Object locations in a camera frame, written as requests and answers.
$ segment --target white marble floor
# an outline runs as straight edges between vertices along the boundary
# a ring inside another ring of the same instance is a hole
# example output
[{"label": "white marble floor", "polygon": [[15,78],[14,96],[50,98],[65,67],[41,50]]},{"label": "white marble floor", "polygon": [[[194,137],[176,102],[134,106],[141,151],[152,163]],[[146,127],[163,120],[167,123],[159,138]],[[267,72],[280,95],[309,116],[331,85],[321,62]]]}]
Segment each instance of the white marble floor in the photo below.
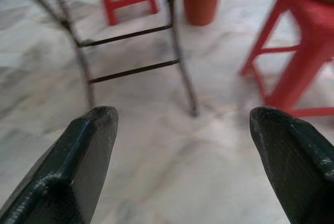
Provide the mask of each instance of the white marble floor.
[{"label": "white marble floor", "polygon": [[[145,3],[121,8],[106,26],[99,0],[69,0],[83,39],[153,27],[165,9],[146,15]],[[106,182],[92,223],[289,223],[266,178],[248,129],[261,105],[251,78],[238,76],[274,0],[221,0],[215,21],[193,27],[178,9],[186,64],[201,115],[188,103],[175,66],[95,86],[99,105],[120,121]],[[65,33],[31,0],[0,0],[0,205],[67,124],[85,111],[80,73]],[[297,40],[289,18],[270,44]],[[167,32],[86,49],[94,75],[172,58]],[[287,56],[260,62],[268,86]],[[326,67],[302,105],[334,102]],[[334,139],[332,117],[308,118]]]}]

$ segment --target marble floor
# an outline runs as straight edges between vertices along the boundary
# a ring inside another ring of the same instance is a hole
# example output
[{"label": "marble floor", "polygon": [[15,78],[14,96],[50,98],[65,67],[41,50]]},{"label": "marble floor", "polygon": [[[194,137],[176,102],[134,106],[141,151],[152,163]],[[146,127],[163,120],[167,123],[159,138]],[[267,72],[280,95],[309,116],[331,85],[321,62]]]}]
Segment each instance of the marble floor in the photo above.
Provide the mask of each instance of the marble floor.
[{"label": "marble floor", "polygon": [[[251,77],[237,74],[274,0],[220,0],[215,21],[189,25],[181,0],[178,25],[200,103],[190,117],[175,66],[95,86],[98,105],[120,121],[105,185],[92,223],[287,224],[249,134],[250,109],[261,105]],[[166,10],[148,4],[119,9],[108,27],[99,0],[68,0],[82,39],[102,39],[160,25]],[[0,0],[0,205],[68,123],[86,110],[85,94],[66,34],[31,0]],[[269,44],[298,41],[284,16]],[[166,61],[170,35],[159,32],[85,49],[95,76]],[[259,64],[268,89],[289,55]],[[334,102],[327,66],[300,106]],[[332,117],[310,117],[329,140]]]}]

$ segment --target dark green object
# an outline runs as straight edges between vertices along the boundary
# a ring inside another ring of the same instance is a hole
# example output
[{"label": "dark green object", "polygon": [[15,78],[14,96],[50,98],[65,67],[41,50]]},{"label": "dark green object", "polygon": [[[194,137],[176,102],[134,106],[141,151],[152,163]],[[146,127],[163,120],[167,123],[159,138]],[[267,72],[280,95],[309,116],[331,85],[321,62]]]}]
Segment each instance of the dark green object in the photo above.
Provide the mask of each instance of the dark green object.
[{"label": "dark green object", "polygon": [[267,177],[292,224],[334,223],[334,147],[312,125],[274,108],[250,113]]},{"label": "dark green object", "polygon": [[110,162],[117,111],[99,107],[71,122],[0,210],[1,224],[90,223]]}]

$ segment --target gray marble veining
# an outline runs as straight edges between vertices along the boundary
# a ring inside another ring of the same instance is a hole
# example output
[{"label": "gray marble veining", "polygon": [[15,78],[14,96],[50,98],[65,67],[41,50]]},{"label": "gray marble veining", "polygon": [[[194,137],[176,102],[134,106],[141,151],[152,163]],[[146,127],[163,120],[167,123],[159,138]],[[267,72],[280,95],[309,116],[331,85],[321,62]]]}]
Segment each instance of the gray marble veining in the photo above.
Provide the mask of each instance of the gray marble veining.
[{"label": "gray marble veining", "polygon": [[[201,115],[192,118],[175,66],[96,84],[99,105],[117,108],[118,135],[92,223],[287,224],[251,140],[248,114],[261,105],[252,79],[237,75],[275,0],[221,0],[215,21],[193,27],[178,0],[178,26]],[[68,0],[82,39],[161,25],[166,10],[121,8],[108,27],[100,0]],[[0,0],[0,205],[68,123],[85,110],[74,52],[63,30],[31,0]],[[289,16],[269,44],[298,41]],[[95,77],[173,58],[168,32],[85,49]],[[259,60],[268,87],[288,55]],[[302,105],[334,102],[332,67]],[[332,117],[309,120],[329,140]]]}]

